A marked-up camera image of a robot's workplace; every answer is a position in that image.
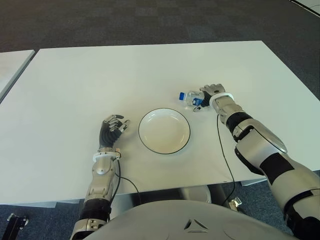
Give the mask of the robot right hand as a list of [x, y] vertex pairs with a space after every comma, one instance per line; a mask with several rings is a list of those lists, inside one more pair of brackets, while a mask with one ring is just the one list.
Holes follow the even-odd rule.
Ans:
[[193, 109], [193, 112], [199, 112], [201, 109], [210, 105], [210, 99], [216, 94], [225, 93], [225, 88], [219, 84], [205, 85], [199, 89], [203, 93], [204, 99], [202, 103]]

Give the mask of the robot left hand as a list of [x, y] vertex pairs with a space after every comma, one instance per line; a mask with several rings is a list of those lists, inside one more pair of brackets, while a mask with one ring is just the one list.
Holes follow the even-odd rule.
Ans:
[[122, 119], [124, 116], [112, 114], [102, 121], [99, 132], [99, 152], [104, 151], [103, 149], [112, 149], [115, 142], [128, 128], [130, 120], [122, 121]]

